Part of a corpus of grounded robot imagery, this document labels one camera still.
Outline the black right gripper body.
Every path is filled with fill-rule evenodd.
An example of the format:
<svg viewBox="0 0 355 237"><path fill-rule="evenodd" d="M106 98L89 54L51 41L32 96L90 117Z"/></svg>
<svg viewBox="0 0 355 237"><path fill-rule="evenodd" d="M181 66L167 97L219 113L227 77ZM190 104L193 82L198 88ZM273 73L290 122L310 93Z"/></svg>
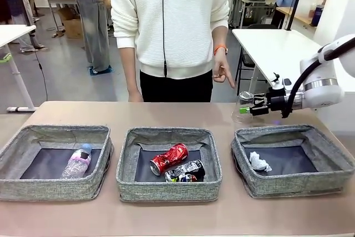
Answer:
<svg viewBox="0 0 355 237"><path fill-rule="evenodd" d="M291 94L290 90L285 89L269 89L266 93L267 106L271 111L282 111L287 107L288 98Z"/></svg>

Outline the clear plastic cup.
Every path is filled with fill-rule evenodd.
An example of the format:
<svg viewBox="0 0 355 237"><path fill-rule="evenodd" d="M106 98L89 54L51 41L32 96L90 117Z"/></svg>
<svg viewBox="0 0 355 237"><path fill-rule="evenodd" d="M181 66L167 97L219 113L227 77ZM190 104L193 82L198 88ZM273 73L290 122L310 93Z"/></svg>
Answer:
<svg viewBox="0 0 355 237"><path fill-rule="evenodd" d="M254 95L250 92L240 92L236 99L235 109L232 112L232 120L234 123L256 126L257 119L253 118L250 108L254 106Z"/></svg>

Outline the white paper ball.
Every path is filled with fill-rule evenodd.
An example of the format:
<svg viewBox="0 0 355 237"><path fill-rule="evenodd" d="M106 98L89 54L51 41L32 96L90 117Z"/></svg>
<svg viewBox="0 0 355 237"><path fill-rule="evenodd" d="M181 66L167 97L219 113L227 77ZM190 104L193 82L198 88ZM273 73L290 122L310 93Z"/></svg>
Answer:
<svg viewBox="0 0 355 237"><path fill-rule="evenodd" d="M272 171L270 165L264 159L260 159L260 155L257 152L250 153L249 161L253 170L265 172Z"/></svg>

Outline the crushed black cola can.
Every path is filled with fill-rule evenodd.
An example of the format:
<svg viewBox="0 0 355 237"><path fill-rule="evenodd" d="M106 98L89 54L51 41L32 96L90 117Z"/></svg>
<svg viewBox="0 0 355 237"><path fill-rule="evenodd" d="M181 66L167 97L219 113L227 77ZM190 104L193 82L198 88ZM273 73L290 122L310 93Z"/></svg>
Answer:
<svg viewBox="0 0 355 237"><path fill-rule="evenodd" d="M164 176L166 182L187 183L202 182L205 177L205 168L201 160L192 160L174 169L168 170Z"/></svg>

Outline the crushed red cola can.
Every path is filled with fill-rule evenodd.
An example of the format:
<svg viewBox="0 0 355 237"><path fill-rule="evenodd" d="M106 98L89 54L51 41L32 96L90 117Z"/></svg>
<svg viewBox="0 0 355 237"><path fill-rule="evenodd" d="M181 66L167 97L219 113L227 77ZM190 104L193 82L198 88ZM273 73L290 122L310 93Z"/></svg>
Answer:
<svg viewBox="0 0 355 237"><path fill-rule="evenodd" d="M150 161L150 169L155 175L160 176L170 167L181 163L188 155L187 146L183 143L177 143L167 152L153 157Z"/></svg>

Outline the pink-labelled plastic water bottle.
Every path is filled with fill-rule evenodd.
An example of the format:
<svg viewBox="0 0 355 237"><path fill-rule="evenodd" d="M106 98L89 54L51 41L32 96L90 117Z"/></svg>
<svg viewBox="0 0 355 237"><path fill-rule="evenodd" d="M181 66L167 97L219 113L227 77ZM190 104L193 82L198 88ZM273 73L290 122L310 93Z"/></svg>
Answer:
<svg viewBox="0 0 355 237"><path fill-rule="evenodd" d="M82 147L76 150L68 160L68 164L62 172L61 178L82 178L90 165L91 159L92 146L90 144L83 144Z"/></svg>

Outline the person's right forearm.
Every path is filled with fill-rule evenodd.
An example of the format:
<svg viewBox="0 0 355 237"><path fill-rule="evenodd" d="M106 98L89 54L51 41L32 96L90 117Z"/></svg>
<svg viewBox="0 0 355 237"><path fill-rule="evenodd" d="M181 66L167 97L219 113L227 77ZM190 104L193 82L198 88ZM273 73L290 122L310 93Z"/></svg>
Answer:
<svg viewBox="0 0 355 237"><path fill-rule="evenodd" d="M135 49L119 48L119 54L125 74L127 90L129 93L135 93L138 91L136 83Z"/></svg>

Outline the person's left forearm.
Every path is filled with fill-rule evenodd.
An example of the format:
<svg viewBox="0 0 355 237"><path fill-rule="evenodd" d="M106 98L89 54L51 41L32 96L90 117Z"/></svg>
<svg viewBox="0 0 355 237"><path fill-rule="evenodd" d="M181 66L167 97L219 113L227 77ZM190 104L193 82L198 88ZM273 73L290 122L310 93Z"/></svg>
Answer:
<svg viewBox="0 0 355 237"><path fill-rule="evenodd" d="M227 51L227 46L226 46L227 34L228 34L228 28L225 26L218 26L212 30L212 40L213 40L215 53L222 48L225 51Z"/></svg>

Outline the person's left hand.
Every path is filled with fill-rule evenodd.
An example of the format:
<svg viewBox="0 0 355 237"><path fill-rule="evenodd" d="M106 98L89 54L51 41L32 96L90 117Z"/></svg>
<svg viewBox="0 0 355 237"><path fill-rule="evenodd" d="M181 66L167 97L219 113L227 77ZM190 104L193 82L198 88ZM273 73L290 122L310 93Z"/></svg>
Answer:
<svg viewBox="0 0 355 237"><path fill-rule="evenodd" d="M227 56L224 55L224 52L219 51L218 54L214 56L214 61L213 80L216 83L224 83L225 81L228 81L230 87L234 88L235 80L231 74Z"/></svg>

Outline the person's right hand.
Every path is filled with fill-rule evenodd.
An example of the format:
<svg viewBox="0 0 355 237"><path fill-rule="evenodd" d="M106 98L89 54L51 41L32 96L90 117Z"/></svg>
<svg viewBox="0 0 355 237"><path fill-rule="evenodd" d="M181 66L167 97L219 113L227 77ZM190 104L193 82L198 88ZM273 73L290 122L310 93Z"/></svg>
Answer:
<svg viewBox="0 0 355 237"><path fill-rule="evenodd" d="M128 95L129 102L140 103L144 101L141 92L138 89L128 91Z"/></svg>

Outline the white height-adjustable desk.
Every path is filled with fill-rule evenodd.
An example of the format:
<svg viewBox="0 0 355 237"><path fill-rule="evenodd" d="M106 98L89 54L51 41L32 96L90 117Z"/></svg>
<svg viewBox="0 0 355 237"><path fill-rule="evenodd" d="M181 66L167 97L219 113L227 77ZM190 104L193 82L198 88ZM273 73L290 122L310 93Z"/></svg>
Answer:
<svg viewBox="0 0 355 237"><path fill-rule="evenodd" d="M0 54L10 53L8 44L19 37L35 30L36 26L26 26L17 24L4 24L0 25ZM8 107L7 112L9 113L33 113L36 111L37 107L34 106L32 99L27 91L26 85L22 79L21 73L18 70L16 63L13 59L8 62L11 68L12 74L17 82L21 96L25 102L24 107Z"/></svg>

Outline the black folding chair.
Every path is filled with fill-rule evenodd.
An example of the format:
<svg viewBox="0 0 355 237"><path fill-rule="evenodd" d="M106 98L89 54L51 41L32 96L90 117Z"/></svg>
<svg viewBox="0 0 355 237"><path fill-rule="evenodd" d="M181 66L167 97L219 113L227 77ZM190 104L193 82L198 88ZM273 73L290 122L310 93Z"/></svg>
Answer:
<svg viewBox="0 0 355 237"><path fill-rule="evenodd" d="M240 82L242 80L250 80L246 78L241 77L241 73L243 70L250 70L255 67L254 62L252 61L251 57L245 53L243 47L241 47L239 59L238 59L238 65L237 65L237 70L236 70L236 78L235 81L237 81L237 95L240 93Z"/></svg>

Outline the grey fabric basket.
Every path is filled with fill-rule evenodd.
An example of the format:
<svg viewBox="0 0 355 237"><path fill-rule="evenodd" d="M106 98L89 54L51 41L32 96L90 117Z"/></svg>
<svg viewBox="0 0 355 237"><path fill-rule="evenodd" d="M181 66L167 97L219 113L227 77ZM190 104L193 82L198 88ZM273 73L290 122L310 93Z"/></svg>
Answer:
<svg viewBox="0 0 355 237"><path fill-rule="evenodd" d="M150 167L154 156L182 143L189 155L182 161L201 161L204 177L195 182L166 181ZM206 202L216 200L222 182L222 169L214 136L202 128L130 128L116 169L120 199L128 202Z"/></svg>
<svg viewBox="0 0 355 237"><path fill-rule="evenodd" d="M72 154L92 146L84 176L62 179ZM103 125L29 125L0 150L0 200L82 201L97 197L114 147Z"/></svg>
<svg viewBox="0 0 355 237"><path fill-rule="evenodd" d="M307 124L239 129L231 150L245 189L253 198L337 193L355 175L355 159ZM253 170L251 152L257 152L272 171Z"/></svg>

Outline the dark blue bottle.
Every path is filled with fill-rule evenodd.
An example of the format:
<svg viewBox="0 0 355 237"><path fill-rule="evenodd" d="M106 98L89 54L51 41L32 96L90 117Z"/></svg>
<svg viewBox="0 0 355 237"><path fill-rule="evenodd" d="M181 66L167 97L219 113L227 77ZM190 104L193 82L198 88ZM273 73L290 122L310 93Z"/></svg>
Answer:
<svg viewBox="0 0 355 237"><path fill-rule="evenodd" d="M313 26L313 27L318 26L323 9L324 9L324 5L317 5L317 7L315 8L314 15L311 20L311 24L310 24L311 26Z"/></svg>

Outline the bystander in grey trousers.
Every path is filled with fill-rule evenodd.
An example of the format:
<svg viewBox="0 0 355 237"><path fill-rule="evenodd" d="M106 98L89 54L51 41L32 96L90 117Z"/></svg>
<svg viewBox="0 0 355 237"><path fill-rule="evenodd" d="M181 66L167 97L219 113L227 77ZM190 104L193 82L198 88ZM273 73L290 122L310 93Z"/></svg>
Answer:
<svg viewBox="0 0 355 237"><path fill-rule="evenodd" d="M110 0L76 0L82 22L85 53L95 71L110 66L107 9Z"/></svg>

